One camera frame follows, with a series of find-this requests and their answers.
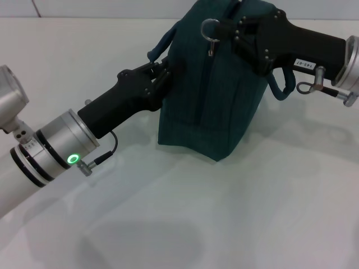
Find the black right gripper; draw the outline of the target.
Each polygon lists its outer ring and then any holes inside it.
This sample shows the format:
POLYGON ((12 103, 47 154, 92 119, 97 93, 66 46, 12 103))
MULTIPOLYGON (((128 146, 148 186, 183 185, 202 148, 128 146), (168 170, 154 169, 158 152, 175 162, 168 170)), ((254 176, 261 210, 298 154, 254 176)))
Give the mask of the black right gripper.
POLYGON ((287 20, 282 10, 244 16, 238 22, 221 19, 215 33, 235 35, 232 53, 259 76, 282 67, 313 75, 315 67, 323 66, 325 78, 335 79, 344 66, 344 39, 297 27, 287 20), (238 35, 256 35, 256 48, 247 38, 238 35))

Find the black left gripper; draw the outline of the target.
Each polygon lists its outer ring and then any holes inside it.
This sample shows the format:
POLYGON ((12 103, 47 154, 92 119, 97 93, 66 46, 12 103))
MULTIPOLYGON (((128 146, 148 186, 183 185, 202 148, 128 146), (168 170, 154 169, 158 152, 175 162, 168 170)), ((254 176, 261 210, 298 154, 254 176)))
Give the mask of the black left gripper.
POLYGON ((138 112, 159 110, 172 87, 172 73, 167 68, 168 60, 163 59, 120 72, 117 83, 77 115, 100 139, 138 112))

